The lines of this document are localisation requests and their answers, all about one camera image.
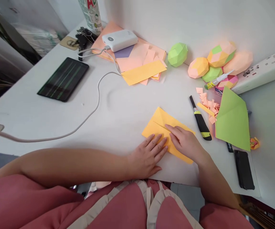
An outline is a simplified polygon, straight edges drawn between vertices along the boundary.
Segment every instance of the glue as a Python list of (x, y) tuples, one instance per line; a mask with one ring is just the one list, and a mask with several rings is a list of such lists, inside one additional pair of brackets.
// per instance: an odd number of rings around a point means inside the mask
[(231, 74), (234, 70), (231, 70), (228, 73), (224, 73), (221, 76), (217, 77), (216, 79), (214, 79), (213, 81), (207, 83), (204, 87), (206, 90), (211, 89), (213, 87), (215, 87), (218, 83), (220, 83), (222, 80), (225, 80), (227, 78), (227, 76), (229, 74)]

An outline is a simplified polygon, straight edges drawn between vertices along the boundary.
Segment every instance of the floor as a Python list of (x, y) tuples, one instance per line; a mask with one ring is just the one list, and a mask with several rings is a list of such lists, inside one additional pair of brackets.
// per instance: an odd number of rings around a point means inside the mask
[(180, 197), (189, 213), (199, 221), (200, 209), (205, 205), (201, 189), (198, 187), (172, 183), (171, 190)]

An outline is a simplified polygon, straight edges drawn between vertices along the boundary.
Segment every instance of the low-poly paper egg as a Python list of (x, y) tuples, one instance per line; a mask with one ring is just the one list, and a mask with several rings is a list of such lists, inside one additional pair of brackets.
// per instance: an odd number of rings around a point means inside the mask
[(172, 46), (168, 53), (168, 61), (174, 66), (178, 67), (184, 63), (187, 58), (187, 46), (183, 43), (176, 43)]
[(249, 68), (253, 62), (253, 53), (250, 51), (236, 52), (233, 59), (223, 66), (223, 72), (227, 73), (231, 70), (233, 75), (238, 75)]
[(208, 72), (205, 73), (204, 76), (202, 76), (202, 79), (206, 83), (208, 83), (208, 82), (211, 82), (214, 79), (216, 79), (218, 76), (221, 76), (222, 73), (223, 73), (222, 68), (220, 68), (220, 67), (215, 68), (215, 67), (210, 66)]
[(234, 75), (234, 76), (228, 75), (226, 79), (222, 80), (215, 87), (217, 89), (219, 89), (220, 91), (223, 91), (224, 87), (228, 87), (229, 89), (231, 89), (232, 87), (234, 87), (236, 85), (237, 82), (238, 82), (238, 77), (236, 75)]
[(208, 71), (208, 61), (204, 57), (197, 57), (188, 67), (188, 75), (191, 78), (200, 78)]
[(210, 66), (222, 67), (234, 57), (235, 51), (234, 42), (224, 41), (210, 51), (207, 60)]

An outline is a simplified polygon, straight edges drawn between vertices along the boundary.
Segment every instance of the purple paper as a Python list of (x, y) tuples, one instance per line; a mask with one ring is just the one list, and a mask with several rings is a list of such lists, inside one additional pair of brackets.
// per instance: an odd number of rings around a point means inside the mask
[(126, 58), (130, 56), (130, 53), (133, 49), (134, 45), (129, 46), (127, 48), (121, 49), (114, 53), (115, 58)]

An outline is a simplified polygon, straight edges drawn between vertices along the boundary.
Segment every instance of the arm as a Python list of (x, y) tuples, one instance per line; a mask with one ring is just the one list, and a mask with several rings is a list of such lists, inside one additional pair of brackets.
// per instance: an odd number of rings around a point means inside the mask
[(95, 149), (41, 149), (23, 155), (0, 169), (0, 177), (22, 174), (44, 187), (70, 187), (92, 181), (148, 178), (166, 153), (166, 139), (149, 136), (134, 152), (118, 156)]
[(171, 140), (176, 149), (198, 165), (199, 183), (204, 199), (211, 203), (238, 209), (238, 202), (230, 186), (195, 135), (178, 126), (166, 125), (166, 127), (171, 132)]

